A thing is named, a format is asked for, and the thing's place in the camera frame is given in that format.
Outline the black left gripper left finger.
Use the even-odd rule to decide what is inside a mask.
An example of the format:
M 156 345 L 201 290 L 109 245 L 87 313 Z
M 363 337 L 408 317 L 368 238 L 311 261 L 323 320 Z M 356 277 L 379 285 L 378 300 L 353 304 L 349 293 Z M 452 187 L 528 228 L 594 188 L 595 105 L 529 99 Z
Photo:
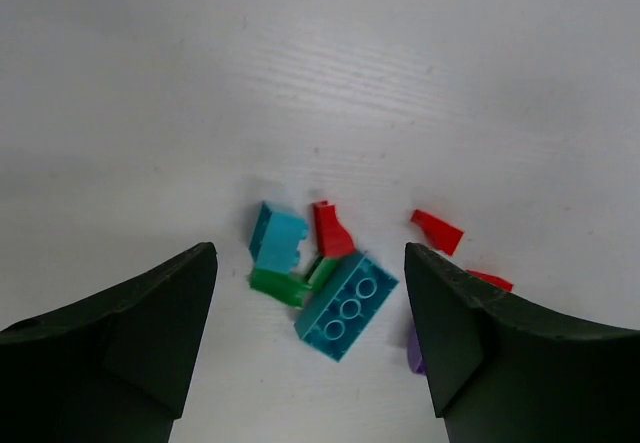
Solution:
M 218 269 L 210 242 L 1 332 L 4 442 L 166 442 Z

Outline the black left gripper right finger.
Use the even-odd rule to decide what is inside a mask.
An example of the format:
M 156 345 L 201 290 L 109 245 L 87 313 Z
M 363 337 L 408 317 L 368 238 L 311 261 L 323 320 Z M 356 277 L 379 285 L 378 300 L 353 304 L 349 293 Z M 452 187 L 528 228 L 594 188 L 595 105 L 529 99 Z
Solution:
M 405 248 L 435 415 L 452 442 L 635 442 L 639 334 L 565 315 Z

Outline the teal lego brick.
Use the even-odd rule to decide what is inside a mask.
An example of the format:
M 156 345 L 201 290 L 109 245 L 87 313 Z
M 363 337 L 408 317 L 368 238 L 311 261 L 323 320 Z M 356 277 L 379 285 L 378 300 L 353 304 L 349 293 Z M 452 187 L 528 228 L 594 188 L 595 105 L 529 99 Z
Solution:
M 294 323 L 298 337 L 334 361 L 341 360 L 398 285 L 367 254 L 340 260 L 325 285 Z

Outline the small green lego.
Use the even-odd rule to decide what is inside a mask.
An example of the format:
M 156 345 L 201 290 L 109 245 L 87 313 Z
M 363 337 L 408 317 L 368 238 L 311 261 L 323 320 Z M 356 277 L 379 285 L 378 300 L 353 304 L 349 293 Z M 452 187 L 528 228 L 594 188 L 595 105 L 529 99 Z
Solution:
M 296 309 L 302 308 L 311 286 L 294 273 L 278 273 L 254 268 L 248 278 L 251 289 L 264 293 Z

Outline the small teal lego piece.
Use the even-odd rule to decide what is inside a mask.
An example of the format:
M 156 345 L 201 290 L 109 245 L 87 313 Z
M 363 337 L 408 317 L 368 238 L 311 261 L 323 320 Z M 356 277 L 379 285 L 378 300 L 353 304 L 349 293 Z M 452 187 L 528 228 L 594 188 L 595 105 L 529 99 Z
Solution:
M 249 243 L 258 269 L 287 274 L 300 261 L 300 243 L 309 235 L 304 217 L 292 208 L 264 200 Z

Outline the tiny green lego piece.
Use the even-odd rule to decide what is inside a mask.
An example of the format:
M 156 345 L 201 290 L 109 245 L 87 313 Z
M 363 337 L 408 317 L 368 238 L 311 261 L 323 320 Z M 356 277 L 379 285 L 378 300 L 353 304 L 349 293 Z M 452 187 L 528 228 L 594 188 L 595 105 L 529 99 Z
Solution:
M 309 266 L 304 279 L 312 291 L 319 291 L 340 262 L 339 258 L 318 255 Z

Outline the red wedge lego piece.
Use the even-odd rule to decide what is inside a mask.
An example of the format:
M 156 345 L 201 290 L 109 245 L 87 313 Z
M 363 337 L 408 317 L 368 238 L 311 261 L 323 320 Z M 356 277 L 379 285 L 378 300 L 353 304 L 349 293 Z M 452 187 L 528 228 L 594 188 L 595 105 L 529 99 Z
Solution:
M 354 240 L 340 222 L 336 206 L 323 200 L 314 202 L 311 207 L 320 253 L 327 258 L 340 258 L 355 252 Z

